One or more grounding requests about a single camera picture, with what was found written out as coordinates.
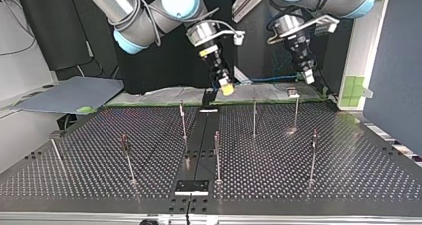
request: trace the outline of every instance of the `white cable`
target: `white cable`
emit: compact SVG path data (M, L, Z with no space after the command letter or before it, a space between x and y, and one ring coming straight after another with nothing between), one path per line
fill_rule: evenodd
M120 66L118 66L117 70L115 70L114 76L112 77L113 79L115 79L115 77L117 76L118 70L120 70Z
M77 69L80 71L81 76L84 78L85 74L84 74L84 72L82 71L82 69L79 65L77 65Z
M228 24L228 23L226 23L226 22L224 22L224 21L221 21L221 20L214 20L214 19L208 19L208 20L204 20L204 21L202 21L202 22L205 22L205 23L222 24L222 25L226 26L228 29L230 29L231 31L233 31L233 33L234 33L235 35L237 35L237 36L241 36L240 34L238 34L238 32L236 31L236 29L234 29L234 28L233 28L230 24Z
M18 0L9 0L9 1L15 3L20 9L23 9L22 5L19 3ZM13 18L15 18L16 22L19 24L19 26L22 28L22 30L24 30L25 33L28 34L28 36L30 36L32 39L34 39L34 34L30 31L29 24L27 23L27 27L25 28L24 25L21 23L21 21L19 21L16 14L13 12L13 10L9 7L9 5L7 5L6 0L1 0L1 3L6 7L7 11L9 11L10 15L12 15Z

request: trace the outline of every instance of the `gray cloth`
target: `gray cloth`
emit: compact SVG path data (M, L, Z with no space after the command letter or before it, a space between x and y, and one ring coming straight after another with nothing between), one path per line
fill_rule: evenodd
M113 79L73 77L15 105L16 109L45 113L87 114L81 108L100 107L123 89Z

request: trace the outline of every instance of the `yellow object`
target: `yellow object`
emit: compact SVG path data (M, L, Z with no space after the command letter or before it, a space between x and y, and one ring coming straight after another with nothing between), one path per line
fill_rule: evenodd
M202 58L207 56L207 54L208 54L208 50L206 50L206 49L199 52L199 56L201 56Z
M224 96L229 96L233 92L235 92L235 88L233 87L233 84L226 84L224 86L221 86L221 91L223 92Z

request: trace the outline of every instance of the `metal rod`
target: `metal rod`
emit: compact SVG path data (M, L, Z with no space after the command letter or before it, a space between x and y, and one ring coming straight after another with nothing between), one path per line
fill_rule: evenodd
M130 145L129 145L129 138L127 133L124 133L121 137L121 149L123 151L123 155L124 157L127 159L127 165L129 166L129 170L130 170L130 176L131 176L131 182L133 184L136 184L136 178L134 177L134 172L133 172L133 164L131 163L130 160Z
M183 139L187 140L187 134L186 134L186 122L185 122L185 113L183 110L183 101L180 103L180 116L182 117L182 123L183 123Z
M132 177L132 183L137 183L136 178L134 177L133 166L132 166L132 163L130 161L130 156L127 157L127 162L129 164L129 168L130 168L130 174L131 174L131 177Z
M57 155L57 158L62 162L62 157L59 154L59 150L57 149L56 142L53 139L50 139L51 144L53 145L54 152Z
M215 146L215 153L217 156L217 184L221 184L223 181L221 180L220 174L220 133L215 132L214 136L214 146Z
M299 97L296 97L296 104L295 104L295 120L293 124L293 128L296 129L297 121L298 121L298 108L299 108Z
M318 131L317 131L317 129L314 129L311 145L313 147L313 160L311 162L309 187L311 187L311 185L314 183L314 169L315 169L315 162L316 162L317 148L318 148Z
M257 136L257 113L257 101L254 100L254 138Z

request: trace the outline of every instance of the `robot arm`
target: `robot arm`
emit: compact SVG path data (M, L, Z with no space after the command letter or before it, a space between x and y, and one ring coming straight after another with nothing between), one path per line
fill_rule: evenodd
M199 56L210 66L210 77L220 85L225 95L233 88L232 73L222 56L221 36L234 35L234 43L241 45L244 32L234 30L218 20L209 20L215 11L208 12L203 0L93 0L114 25L114 37L130 54L139 53L161 37L185 24L187 36L198 49Z
M367 14L375 0L267 0L274 17L267 29L274 32L268 44L283 42L291 52L293 64L305 81L314 81L312 69L317 67L317 58L310 51L310 32L334 32L339 18L358 18ZM310 11L324 15L316 18Z

